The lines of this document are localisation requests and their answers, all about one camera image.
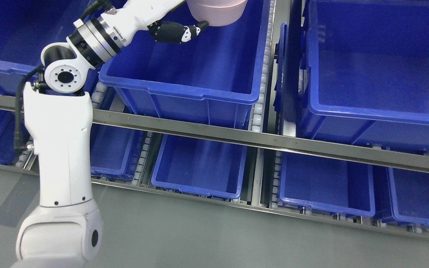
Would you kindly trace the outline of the black white robotic thumb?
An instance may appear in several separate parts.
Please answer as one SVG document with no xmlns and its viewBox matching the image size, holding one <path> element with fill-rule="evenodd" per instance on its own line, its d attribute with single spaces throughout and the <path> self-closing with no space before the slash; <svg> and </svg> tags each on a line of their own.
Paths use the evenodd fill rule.
<svg viewBox="0 0 429 268">
<path fill-rule="evenodd" d="M 177 22 L 156 21 L 147 28 L 156 42 L 166 44 L 184 44 L 200 35 L 209 27 L 208 21 L 201 21 L 195 25 L 182 25 Z"/>
</svg>

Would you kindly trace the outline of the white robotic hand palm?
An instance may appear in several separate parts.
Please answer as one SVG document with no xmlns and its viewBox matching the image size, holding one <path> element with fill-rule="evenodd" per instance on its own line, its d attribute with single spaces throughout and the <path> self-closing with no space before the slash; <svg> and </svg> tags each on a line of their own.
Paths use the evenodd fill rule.
<svg viewBox="0 0 429 268">
<path fill-rule="evenodd" d="M 128 0 L 114 14 L 106 15 L 106 24 L 127 47 L 138 31 L 147 31 L 150 24 L 165 17 L 183 0 Z"/>
</svg>

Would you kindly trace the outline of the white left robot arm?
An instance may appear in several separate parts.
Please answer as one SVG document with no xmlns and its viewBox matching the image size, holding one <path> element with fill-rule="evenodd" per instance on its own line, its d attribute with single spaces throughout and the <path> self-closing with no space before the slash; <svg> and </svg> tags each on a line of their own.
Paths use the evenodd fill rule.
<svg viewBox="0 0 429 268">
<path fill-rule="evenodd" d="M 103 221 L 94 200 L 90 171 L 93 107 L 83 91 L 89 70 L 127 47 L 136 32 L 158 42 L 183 44 L 208 26 L 162 21 L 181 0 L 109 0 L 88 5 L 65 42 L 47 45 L 41 66 L 19 83 L 14 147 L 24 150 L 21 120 L 34 140 L 39 161 L 39 205 L 23 221 L 14 268 L 83 268 L 102 244 Z"/>
</svg>

